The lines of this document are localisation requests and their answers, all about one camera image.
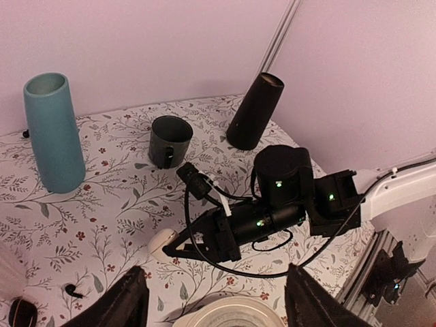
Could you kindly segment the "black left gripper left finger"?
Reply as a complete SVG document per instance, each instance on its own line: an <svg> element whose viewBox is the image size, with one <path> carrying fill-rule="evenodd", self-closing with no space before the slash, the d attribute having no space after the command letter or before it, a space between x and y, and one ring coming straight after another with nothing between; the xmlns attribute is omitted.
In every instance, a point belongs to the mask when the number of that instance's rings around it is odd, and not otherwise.
<svg viewBox="0 0 436 327"><path fill-rule="evenodd" d="M149 289L145 271L131 267L99 300L66 322L71 327L146 326Z"/></svg>

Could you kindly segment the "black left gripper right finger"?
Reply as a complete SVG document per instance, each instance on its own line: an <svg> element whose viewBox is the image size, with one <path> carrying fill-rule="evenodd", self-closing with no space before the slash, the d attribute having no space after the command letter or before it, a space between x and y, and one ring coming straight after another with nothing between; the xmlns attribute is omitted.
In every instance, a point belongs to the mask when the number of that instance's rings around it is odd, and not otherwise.
<svg viewBox="0 0 436 327"><path fill-rule="evenodd" d="M285 285L287 325L367 327L369 324L338 303L304 268L290 264Z"/></svg>

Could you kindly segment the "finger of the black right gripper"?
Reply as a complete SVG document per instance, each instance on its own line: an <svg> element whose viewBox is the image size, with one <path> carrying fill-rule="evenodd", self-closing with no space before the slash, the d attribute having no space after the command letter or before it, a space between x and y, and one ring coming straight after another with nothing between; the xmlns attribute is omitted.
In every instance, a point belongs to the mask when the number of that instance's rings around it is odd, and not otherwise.
<svg viewBox="0 0 436 327"><path fill-rule="evenodd" d="M209 251L208 247L203 243L198 245L202 254L213 263L218 262L217 253L214 251ZM182 249L177 249L172 245L163 246L163 252L171 258L185 258L190 260L200 260L206 261L190 243L183 243Z"/></svg>
<svg viewBox="0 0 436 327"><path fill-rule="evenodd" d="M178 233L178 241L186 242L193 234L195 241L205 240L211 237L211 211L204 211L195 219L191 218L190 213L185 211L186 228Z"/></svg>

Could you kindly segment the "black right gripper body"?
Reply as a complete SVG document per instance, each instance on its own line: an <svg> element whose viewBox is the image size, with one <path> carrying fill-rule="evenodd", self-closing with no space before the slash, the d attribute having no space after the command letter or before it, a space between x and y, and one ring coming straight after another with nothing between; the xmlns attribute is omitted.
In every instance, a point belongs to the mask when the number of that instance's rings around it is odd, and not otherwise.
<svg viewBox="0 0 436 327"><path fill-rule="evenodd" d="M211 237L202 241L218 262L238 261L240 246L309 222L312 236L340 236L361 226L356 172L343 170L315 178L306 148L267 146L254 159L251 184L260 197L224 210L211 209Z"/></svg>

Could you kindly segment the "white earbud charging case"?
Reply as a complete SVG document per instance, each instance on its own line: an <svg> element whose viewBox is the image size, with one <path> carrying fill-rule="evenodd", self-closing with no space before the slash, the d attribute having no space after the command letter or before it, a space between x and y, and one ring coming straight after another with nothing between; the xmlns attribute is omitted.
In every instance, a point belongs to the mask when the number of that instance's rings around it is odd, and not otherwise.
<svg viewBox="0 0 436 327"><path fill-rule="evenodd" d="M152 256L164 254L163 247L170 244L178 233L170 228L163 229L156 233L148 243L148 250Z"/></svg>

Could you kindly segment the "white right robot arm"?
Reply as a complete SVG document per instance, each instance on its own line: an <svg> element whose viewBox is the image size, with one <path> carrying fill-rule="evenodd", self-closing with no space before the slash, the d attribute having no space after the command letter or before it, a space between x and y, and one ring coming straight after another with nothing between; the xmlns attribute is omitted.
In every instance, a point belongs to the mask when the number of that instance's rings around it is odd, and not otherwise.
<svg viewBox="0 0 436 327"><path fill-rule="evenodd" d="M251 190L251 197L234 204L221 192L215 208L188 220L182 232L161 231L150 243L151 253L158 259L235 262L242 245L303 223L312 236L333 239L386 211L433 196L435 160L378 176L344 170L315 178L307 149L272 145L255 156Z"/></svg>

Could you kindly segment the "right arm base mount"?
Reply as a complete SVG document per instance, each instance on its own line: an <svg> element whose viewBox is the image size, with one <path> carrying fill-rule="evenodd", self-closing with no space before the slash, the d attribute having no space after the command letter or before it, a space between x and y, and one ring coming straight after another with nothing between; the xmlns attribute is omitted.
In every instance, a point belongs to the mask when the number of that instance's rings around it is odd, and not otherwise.
<svg viewBox="0 0 436 327"><path fill-rule="evenodd" d="M382 249L364 283L362 294L374 307L378 307L382 299L388 304L396 304L403 292L402 282L406 283L414 276L425 261L411 263L405 257L402 241L396 244L391 256Z"/></svg>

